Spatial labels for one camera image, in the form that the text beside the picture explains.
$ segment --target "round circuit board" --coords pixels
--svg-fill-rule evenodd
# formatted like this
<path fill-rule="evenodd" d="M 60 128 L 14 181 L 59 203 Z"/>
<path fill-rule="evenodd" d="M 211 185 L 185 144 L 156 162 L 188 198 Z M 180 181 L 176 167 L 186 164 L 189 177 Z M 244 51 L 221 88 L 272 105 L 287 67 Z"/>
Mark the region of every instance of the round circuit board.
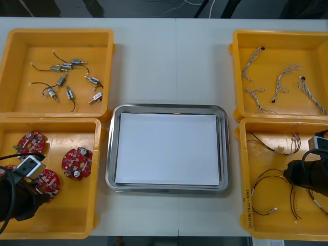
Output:
<path fill-rule="evenodd" d="M 81 180 L 91 173 L 92 152 L 83 147 L 71 149 L 63 157 L 61 168 L 65 170 L 65 176 L 73 180 Z"/>
<path fill-rule="evenodd" d="M 17 150 L 17 154 L 29 153 L 29 152 L 42 152 L 46 146 L 45 137 L 38 132 L 28 132 L 18 142 L 14 148 Z M 24 156 L 18 157 L 20 160 L 24 160 Z"/>
<path fill-rule="evenodd" d="M 35 187 L 36 189 L 42 193 L 47 193 L 50 195 L 50 199 L 47 203 L 50 203 L 57 196 L 60 181 L 55 172 L 49 169 L 44 169 L 34 181 L 37 183 Z"/>

